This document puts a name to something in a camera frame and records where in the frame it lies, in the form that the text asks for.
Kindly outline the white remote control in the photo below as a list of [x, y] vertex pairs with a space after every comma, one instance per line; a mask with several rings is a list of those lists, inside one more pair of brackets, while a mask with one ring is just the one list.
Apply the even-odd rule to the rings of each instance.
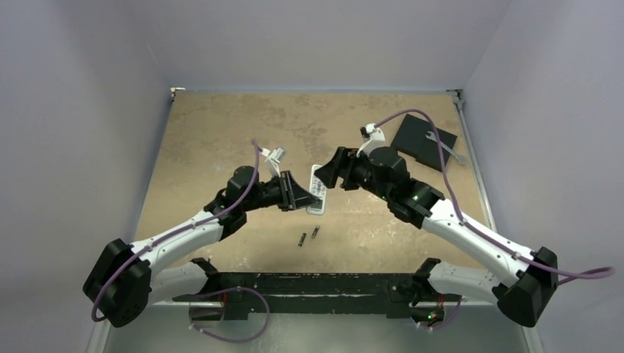
[[308, 191], [312, 193], [319, 201], [311, 206], [306, 207], [306, 212], [311, 215], [321, 216], [325, 214], [326, 201], [327, 201], [327, 188], [315, 175], [317, 169], [321, 168], [321, 165], [313, 164], [311, 166], [310, 183]]

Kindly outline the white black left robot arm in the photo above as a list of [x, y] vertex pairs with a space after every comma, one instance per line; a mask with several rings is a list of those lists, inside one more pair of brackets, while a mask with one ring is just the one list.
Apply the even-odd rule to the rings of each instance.
[[92, 301], [91, 318], [122, 327], [136, 319], [157, 293], [156, 280], [165, 268], [191, 252], [233, 235], [253, 210], [277, 207], [290, 212], [319, 203], [290, 171], [266, 182], [256, 167], [237, 168], [215, 196], [187, 221], [146, 240], [110, 241], [82, 287]]

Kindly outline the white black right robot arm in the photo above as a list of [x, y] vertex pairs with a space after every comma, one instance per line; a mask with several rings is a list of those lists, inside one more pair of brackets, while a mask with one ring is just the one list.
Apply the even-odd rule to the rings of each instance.
[[406, 161], [391, 147], [370, 155], [339, 147], [313, 174], [328, 189], [362, 188], [374, 194], [399, 220], [439, 236], [483, 266], [477, 270], [434, 260], [413, 280], [422, 299], [437, 293], [469, 297], [495, 304], [516, 324], [535, 327], [559, 286], [547, 271], [558, 267], [553, 251], [515, 243], [455, 210], [441, 191], [411, 177]]

